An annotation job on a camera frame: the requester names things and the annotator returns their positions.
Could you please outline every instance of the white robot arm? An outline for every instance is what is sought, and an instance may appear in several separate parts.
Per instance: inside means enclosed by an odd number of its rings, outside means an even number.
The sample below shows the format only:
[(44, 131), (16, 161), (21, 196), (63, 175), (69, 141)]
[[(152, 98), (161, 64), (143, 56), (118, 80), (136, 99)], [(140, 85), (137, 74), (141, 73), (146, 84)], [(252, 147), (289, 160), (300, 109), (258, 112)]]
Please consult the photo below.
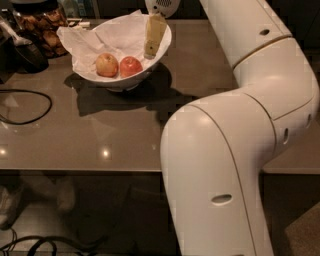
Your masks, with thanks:
[[(179, 4), (146, 1), (163, 14)], [(272, 256), (259, 173), (308, 129), (319, 87), (264, 0), (200, 2), (239, 89), (189, 103), (164, 129), (162, 172), (179, 245), (183, 255)]]

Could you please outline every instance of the table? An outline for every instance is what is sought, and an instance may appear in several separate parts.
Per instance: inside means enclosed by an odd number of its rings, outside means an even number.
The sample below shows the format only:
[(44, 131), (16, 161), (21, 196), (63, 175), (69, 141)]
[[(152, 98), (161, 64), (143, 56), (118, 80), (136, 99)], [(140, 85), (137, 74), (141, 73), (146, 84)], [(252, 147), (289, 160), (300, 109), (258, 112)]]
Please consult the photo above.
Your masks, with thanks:
[[(93, 20), (95, 25), (101, 20)], [(173, 41), (155, 72), (136, 89), (114, 93), (73, 73), (71, 56), (49, 60), (37, 74), (14, 74), (2, 89), (40, 91), (53, 100), (37, 122), (0, 125), (0, 169), (160, 172), (163, 125), (182, 105), (235, 88), (207, 20), (169, 20)], [(1, 95), (0, 111), (29, 119), (40, 96)]]

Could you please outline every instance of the red apple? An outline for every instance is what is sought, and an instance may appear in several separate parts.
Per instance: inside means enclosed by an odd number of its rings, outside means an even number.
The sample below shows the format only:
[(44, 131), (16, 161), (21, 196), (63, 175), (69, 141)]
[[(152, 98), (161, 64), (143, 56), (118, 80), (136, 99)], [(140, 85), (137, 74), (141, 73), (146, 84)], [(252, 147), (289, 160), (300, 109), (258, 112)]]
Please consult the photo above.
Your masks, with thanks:
[(120, 61), (120, 76), (126, 78), (142, 71), (141, 62), (132, 56), (127, 56)]
[(99, 76), (114, 77), (118, 73), (119, 63), (110, 53), (102, 53), (96, 60), (97, 74)]

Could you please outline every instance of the countertop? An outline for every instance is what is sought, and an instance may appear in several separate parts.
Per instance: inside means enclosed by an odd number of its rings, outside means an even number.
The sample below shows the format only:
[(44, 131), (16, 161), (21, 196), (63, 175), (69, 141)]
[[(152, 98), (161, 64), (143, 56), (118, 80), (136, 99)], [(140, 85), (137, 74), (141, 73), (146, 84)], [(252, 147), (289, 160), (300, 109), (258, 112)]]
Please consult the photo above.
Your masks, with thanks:
[[(27, 125), (0, 124), (0, 169), (159, 172), (162, 128), (197, 98), (236, 87), (207, 20), (170, 20), (173, 41), (157, 69), (137, 88), (114, 93), (72, 71), (70, 54), (40, 73), (15, 73), (1, 89), (29, 89), (53, 100)], [(45, 98), (2, 94), (0, 113), (15, 120), (39, 115)]]

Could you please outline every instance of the black cord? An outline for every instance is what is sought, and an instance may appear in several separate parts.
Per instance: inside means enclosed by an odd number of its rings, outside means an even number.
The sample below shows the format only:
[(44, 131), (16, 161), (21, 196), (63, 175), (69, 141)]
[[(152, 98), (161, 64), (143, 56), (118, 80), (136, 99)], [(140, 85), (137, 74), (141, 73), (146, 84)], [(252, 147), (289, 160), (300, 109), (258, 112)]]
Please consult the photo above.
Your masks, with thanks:
[(44, 243), (50, 243), (52, 246), (52, 256), (55, 256), (57, 254), (57, 246), (55, 244), (55, 242), (62, 242), (65, 243), (73, 248), (75, 248), (76, 250), (80, 251), (80, 252), (86, 252), (89, 253), (89, 255), (96, 255), (95, 249), (104, 241), (106, 241), (108, 239), (107, 236), (103, 236), (100, 239), (98, 239), (94, 245), (90, 246), (90, 247), (83, 247), (80, 244), (78, 244), (77, 242), (68, 239), (68, 238), (64, 238), (64, 237), (59, 237), (59, 236), (37, 236), (37, 235), (33, 235), (33, 236), (25, 236), (22, 238), (16, 238), (14, 241), (0, 247), (0, 251), (2, 251), (4, 253), (4, 255), (9, 255), (9, 251), (8, 249), (11, 248), (12, 250), (12, 246), (21, 243), (23, 241), (28, 241), (28, 240), (35, 240), (37, 239), (38, 241), (30, 248), (30, 250), (28, 251), (27, 256), (33, 256), (36, 255), (37, 249)]
[(23, 121), (23, 122), (16, 122), (16, 121), (12, 121), (6, 117), (4, 117), (3, 115), (0, 114), (0, 121), (4, 122), (6, 124), (13, 124), (13, 125), (24, 125), (24, 124), (30, 124), (32, 122), (35, 122), (37, 120), (39, 120), (40, 118), (44, 117), (46, 114), (48, 114), (48, 112), (50, 111), (50, 109), (52, 108), (52, 99), (50, 98), (50, 96), (48, 96), (47, 94), (44, 94), (42, 92), (37, 92), (37, 91), (31, 91), (31, 90), (21, 90), (21, 89), (6, 89), (6, 90), (0, 90), (0, 93), (17, 93), (17, 92), (22, 92), (22, 93), (31, 93), (31, 94), (37, 94), (40, 95), (42, 97), (45, 97), (48, 101), (49, 101), (49, 106), (46, 109), (46, 111), (41, 114), (40, 116), (33, 118), (31, 120), (27, 120), (27, 121)]
[[(10, 228), (10, 230), (11, 230), (11, 232), (12, 232), (12, 240), (11, 240), (11, 241), (13, 242), (13, 241), (17, 240), (18, 235), (17, 235), (17, 232), (16, 232), (13, 228)], [(15, 246), (16, 246), (15, 244), (12, 244), (12, 246), (10, 246), (10, 247), (7, 249), (7, 252), (13, 251), (13, 249), (14, 249)]]

